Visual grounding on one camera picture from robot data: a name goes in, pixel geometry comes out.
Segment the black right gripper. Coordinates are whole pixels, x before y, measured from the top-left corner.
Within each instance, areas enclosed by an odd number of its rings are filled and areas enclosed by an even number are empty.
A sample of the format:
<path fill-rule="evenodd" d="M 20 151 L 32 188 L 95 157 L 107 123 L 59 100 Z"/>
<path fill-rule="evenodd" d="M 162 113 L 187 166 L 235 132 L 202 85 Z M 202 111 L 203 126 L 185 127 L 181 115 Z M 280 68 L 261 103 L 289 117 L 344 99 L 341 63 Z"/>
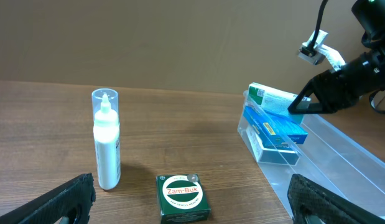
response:
<path fill-rule="evenodd" d="M 290 114 L 330 114 L 357 104 L 374 91 L 385 91 L 385 51 L 370 51 L 342 66 L 311 79 L 289 105 Z M 308 102 L 315 95 L 318 103 Z"/>

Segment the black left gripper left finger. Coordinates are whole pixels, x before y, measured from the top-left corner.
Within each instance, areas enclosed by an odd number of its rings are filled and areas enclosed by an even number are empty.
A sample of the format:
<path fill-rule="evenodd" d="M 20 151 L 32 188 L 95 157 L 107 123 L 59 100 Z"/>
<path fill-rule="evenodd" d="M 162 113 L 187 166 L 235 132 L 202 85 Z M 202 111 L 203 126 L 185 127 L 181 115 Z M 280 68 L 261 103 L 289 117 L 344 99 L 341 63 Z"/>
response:
<path fill-rule="evenodd" d="M 0 216 L 0 223 L 88 223 L 95 200 L 92 174 L 80 174 Z"/>

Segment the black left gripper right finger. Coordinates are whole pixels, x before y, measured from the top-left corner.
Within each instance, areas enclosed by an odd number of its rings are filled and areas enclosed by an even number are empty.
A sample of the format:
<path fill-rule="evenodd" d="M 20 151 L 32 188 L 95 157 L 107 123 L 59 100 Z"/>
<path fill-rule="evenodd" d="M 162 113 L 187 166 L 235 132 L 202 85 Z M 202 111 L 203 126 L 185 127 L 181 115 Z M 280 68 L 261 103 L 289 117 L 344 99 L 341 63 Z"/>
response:
<path fill-rule="evenodd" d="M 287 198 L 294 223 L 385 223 L 385 219 L 349 202 L 300 174 L 292 175 Z"/>

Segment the white green medicine box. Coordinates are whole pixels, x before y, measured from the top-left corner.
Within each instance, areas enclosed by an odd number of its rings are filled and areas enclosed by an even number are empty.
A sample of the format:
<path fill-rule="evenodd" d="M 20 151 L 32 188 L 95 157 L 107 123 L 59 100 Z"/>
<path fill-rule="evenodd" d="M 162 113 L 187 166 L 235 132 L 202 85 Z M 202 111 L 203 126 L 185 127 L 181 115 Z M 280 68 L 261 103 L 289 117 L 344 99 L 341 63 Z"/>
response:
<path fill-rule="evenodd" d="M 251 83 L 248 88 L 249 96 L 267 113 L 288 119 L 297 124 L 304 120 L 303 114 L 290 114 L 288 107 L 297 95 L 278 90 L 259 83 Z"/>

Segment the white blue Hansaplast box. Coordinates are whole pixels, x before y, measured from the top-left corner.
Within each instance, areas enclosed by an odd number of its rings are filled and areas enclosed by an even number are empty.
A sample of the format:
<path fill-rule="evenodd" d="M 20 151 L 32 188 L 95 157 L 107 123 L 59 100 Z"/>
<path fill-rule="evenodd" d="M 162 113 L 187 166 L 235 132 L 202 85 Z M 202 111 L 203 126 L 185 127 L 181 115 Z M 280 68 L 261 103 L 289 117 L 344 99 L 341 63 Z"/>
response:
<path fill-rule="evenodd" d="M 251 152 L 256 162 L 281 164 L 294 166 L 299 161 L 299 155 L 288 144 L 273 144 L 264 145 L 264 140 L 258 135 L 252 126 L 246 128 Z"/>

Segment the blue VapoDrops box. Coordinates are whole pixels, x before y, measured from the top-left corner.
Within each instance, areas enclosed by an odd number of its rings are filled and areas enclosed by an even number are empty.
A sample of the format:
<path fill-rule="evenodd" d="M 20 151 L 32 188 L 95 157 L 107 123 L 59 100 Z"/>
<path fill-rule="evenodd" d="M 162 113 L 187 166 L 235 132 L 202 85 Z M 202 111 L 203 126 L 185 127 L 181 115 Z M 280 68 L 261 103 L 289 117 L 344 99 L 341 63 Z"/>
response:
<path fill-rule="evenodd" d="M 273 114 L 263 116 L 250 106 L 245 106 L 243 115 L 266 148 L 288 150 L 290 146 L 283 135 L 295 144 L 303 144 L 308 136 L 308 132 L 298 124 Z"/>

